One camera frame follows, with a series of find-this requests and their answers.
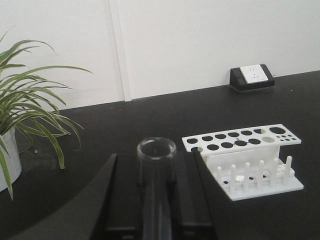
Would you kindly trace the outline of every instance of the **black outlet box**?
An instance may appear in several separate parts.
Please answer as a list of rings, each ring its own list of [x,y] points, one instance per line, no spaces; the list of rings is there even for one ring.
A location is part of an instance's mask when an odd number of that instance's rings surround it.
[[[240,67],[236,67],[236,68],[231,68],[230,70],[230,85],[237,91],[248,91],[248,90],[261,89],[261,88],[274,86],[275,79],[271,75],[267,66],[265,64],[260,64],[260,66],[264,71],[265,75],[267,76],[268,80],[254,82],[254,83],[247,83],[245,77],[240,71]]]

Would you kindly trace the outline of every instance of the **electrical outlet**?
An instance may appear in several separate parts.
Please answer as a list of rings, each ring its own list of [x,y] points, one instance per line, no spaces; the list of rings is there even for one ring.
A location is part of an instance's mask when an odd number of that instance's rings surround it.
[[[240,71],[247,84],[268,81],[268,77],[266,76],[264,70],[259,64],[241,66]]]

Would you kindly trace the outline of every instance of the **white test tube rack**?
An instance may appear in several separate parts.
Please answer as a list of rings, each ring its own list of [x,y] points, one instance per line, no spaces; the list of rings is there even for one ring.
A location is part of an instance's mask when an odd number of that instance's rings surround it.
[[[279,159],[280,146],[301,140],[282,124],[205,133],[182,138],[197,148],[211,174],[233,201],[301,190],[304,186]]]

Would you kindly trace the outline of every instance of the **black holder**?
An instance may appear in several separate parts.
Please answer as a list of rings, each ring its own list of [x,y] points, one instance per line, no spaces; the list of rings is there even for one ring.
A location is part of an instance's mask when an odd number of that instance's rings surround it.
[[[153,221],[143,219],[144,206],[148,205],[143,201],[152,201],[152,198],[142,196],[137,156],[112,154],[108,161],[112,167],[112,177],[100,217],[100,235],[115,240],[143,239],[143,234],[146,234],[143,222]],[[200,153],[177,152],[172,162],[175,177],[166,185],[165,194],[170,209],[172,239],[216,239],[199,172],[199,168],[206,168]]]
[[[271,87],[275,85],[274,77],[271,75],[269,69],[265,64],[260,64],[265,75],[267,76],[267,81],[260,81],[255,83],[247,83],[245,77],[243,76],[240,68],[231,68],[230,70],[230,85],[237,91],[247,91],[254,89],[261,89],[266,87]]]

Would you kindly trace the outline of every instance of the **white flower pot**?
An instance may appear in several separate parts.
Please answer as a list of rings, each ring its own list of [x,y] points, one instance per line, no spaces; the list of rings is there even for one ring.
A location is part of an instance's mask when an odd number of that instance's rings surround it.
[[[18,152],[16,137],[15,137],[15,128],[14,127],[11,128],[7,133],[5,133],[2,136],[2,138],[10,154],[10,156],[8,156],[8,154],[5,151],[2,151],[5,156],[6,164],[10,172],[11,181],[13,183],[15,180],[17,180],[17,178],[21,174],[21,163],[20,163],[19,152]],[[6,188],[7,188],[7,183],[5,180],[2,167],[0,166],[0,192],[5,190]]]

